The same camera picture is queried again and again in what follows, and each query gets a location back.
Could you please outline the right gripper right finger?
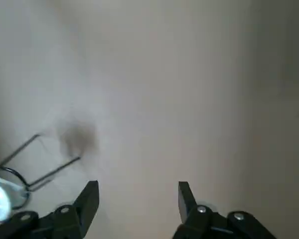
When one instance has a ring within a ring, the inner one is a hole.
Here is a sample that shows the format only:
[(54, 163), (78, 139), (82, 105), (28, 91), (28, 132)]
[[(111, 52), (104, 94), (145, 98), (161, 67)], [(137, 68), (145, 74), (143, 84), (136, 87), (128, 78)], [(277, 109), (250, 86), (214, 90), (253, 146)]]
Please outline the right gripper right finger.
[(198, 204), (186, 181), (178, 183), (178, 208), (181, 224), (174, 239), (275, 239), (252, 214), (232, 211), (227, 216)]

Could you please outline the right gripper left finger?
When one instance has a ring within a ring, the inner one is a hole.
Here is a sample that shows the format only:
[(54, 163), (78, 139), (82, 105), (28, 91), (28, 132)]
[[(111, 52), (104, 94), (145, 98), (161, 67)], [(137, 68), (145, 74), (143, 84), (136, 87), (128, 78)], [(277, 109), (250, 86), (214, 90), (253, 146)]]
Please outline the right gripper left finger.
[(73, 204), (40, 217), (23, 211), (0, 224), (0, 239), (83, 239), (99, 207), (99, 183), (89, 181)]

